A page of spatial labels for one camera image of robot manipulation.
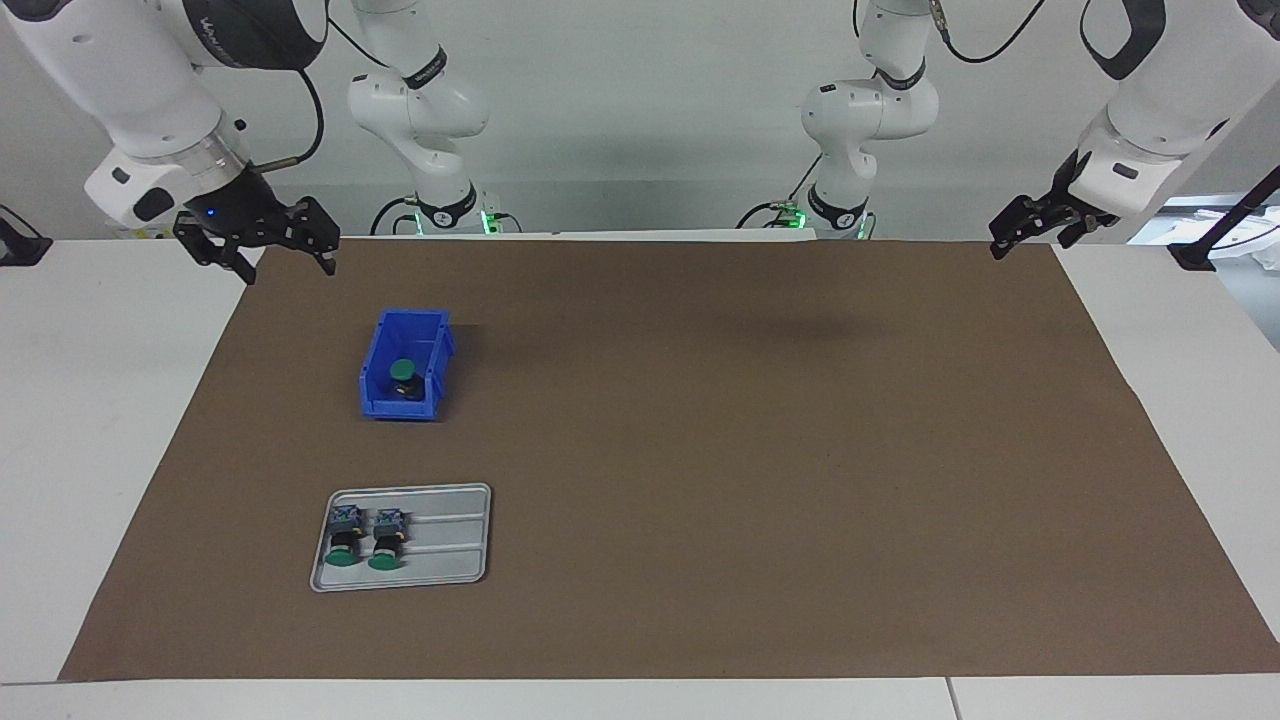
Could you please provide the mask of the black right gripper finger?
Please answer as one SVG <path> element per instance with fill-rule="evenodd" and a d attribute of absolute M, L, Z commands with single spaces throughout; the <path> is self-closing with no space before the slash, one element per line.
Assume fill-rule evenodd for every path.
<path fill-rule="evenodd" d="M 307 254 L 325 275 L 337 273 L 340 228 L 315 197 L 288 206 L 288 249 Z"/>
<path fill-rule="evenodd" d="M 198 265 L 220 266 L 234 273 L 246 286 L 256 283 L 256 266 L 241 252 L 239 245 L 236 241 L 214 243 L 189 211 L 175 215 L 174 236 Z"/>

